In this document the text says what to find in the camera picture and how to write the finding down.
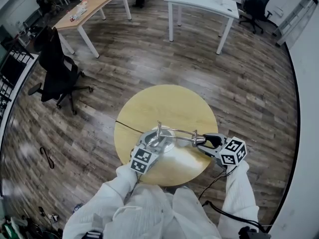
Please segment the wooden floor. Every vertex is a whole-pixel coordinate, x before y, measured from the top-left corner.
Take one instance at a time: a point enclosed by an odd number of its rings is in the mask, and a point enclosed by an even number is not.
[[[48,225],[38,213],[37,207],[42,206],[47,213],[59,215],[54,226],[63,228],[73,208],[113,179],[121,165],[113,132],[126,101],[147,87],[176,84],[206,100],[220,133],[246,141],[259,219],[268,224],[290,174],[297,135],[292,69],[286,51],[274,46],[274,27],[263,23],[265,33],[254,35],[248,25],[235,20],[221,55],[216,55],[222,22],[218,15],[185,8],[182,26],[175,24],[174,42],[169,42],[163,0],[146,0],[145,8],[131,8],[131,21],[122,0],[103,10],[105,21],[97,13],[84,24],[98,59],[76,30],[63,32],[76,52],[70,55],[65,50],[65,54],[87,75],[79,85],[94,87],[93,93],[74,95],[78,115],[72,115],[68,100],[57,110],[55,101],[41,103],[40,95],[27,95],[30,87],[43,82],[45,71],[39,65],[21,89],[1,154],[2,192],[9,212],[16,216],[27,212]],[[41,146],[54,160],[53,170],[40,155]],[[189,187],[199,195],[219,172],[212,162]],[[220,180],[201,201],[210,199],[221,207],[224,198],[225,180]],[[205,210],[217,223],[219,215],[209,207]]]

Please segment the shoe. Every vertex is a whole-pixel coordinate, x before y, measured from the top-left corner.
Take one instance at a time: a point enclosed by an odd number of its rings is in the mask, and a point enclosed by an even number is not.
[[[136,3],[136,4],[132,5],[132,7],[139,7],[139,8],[143,8],[143,7],[144,7],[144,3],[142,3],[142,4],[138,4],[138,3]]]

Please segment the wooden desk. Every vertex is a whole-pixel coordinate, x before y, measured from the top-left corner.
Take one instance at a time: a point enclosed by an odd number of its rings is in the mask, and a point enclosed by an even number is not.
[[[198,94],[176,85],[158,85],[134,95],[122,108],[117,121],[142,132],[163,125],[199,134],[218,132],[214,113]],[[116,123],[114,142],[123,164],[130,161],[131,150],[141,133]],[[141,177],[148,184],[174,186],[188,182],[202,173],[211,158],[191,146],[175,147]]]
[[[59,22],[56,23],[55,27],[58,31],[60,30],[66,30],[66,29],[74,29],[76,28],[79,33],[81,34],[82,38],[86,42],[86,44],[89,46],[90,50],[94,54],[96,58],[99,57],[98,52],[94,48],[92,42],[90,41],[89,37],[85,33],[82,25],[90,18],[92,17],[98,10],[101,13],[102,19],[105,20],[105,15],[103,13],[102,7],[105,6],[107,3],[109,3],[112,0],[87,0],[87,11],[82,14],[82,16],[73,22],[70,21],[69,14],[66,14],[63,18],[59,20]],[[127,0],[123,0],[125,11],[128,17],[128,20],[131,20],[131,13],[128,5]],[[77,8],[74,7],[70,14],[74,15],[77,11]],[[71,46],[67,43],[67,41],[64,39],[64,37],[59,33],[61,42],[66,46],[66,48],[73,54],[74,50],[71,48]]]

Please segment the white sleeve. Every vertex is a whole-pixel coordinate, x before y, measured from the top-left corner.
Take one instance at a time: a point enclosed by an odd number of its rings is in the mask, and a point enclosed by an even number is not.
[[[227,173],[232,169],[234,167],[229,166]],[[259,207],[256,206],[254,193],[247,177],[248,169],[249,165],[243,160],[234,172],[227,177],[226,198],[222,210],[240,218],[258,221]],[[246,226],[258,230],[255,226],[221,214],[218,230],[223,238],[232,239],[239,238],[238,232]]]
[[[102,232],[105,224],[112,221],[113,214],[136,182],[136,173],[129,164],[116,169],[117,177],[103,183],[95,196],[77,210],[68,220],[63,231],[63,239],[81,239],[88,231]]]

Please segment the round wooden table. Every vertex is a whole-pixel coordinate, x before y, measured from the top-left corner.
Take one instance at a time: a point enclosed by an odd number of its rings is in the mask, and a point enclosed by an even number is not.
[[[158,85],[138,92],[124,105],[117,118],[142,132],[157,127],[158,120],[170,128],[190,132],[197,129],[199,134],[218,132],[215,115],[204,99],[176,85]],[[141,136],[127,126],[116,123],[114,131],[115,148],[123,164],[130,162],[131,150]],[[161,186],[180,185],[202,173],[211,160],[191,145],[175,146],[174,152],[164,153],[141,180]]]

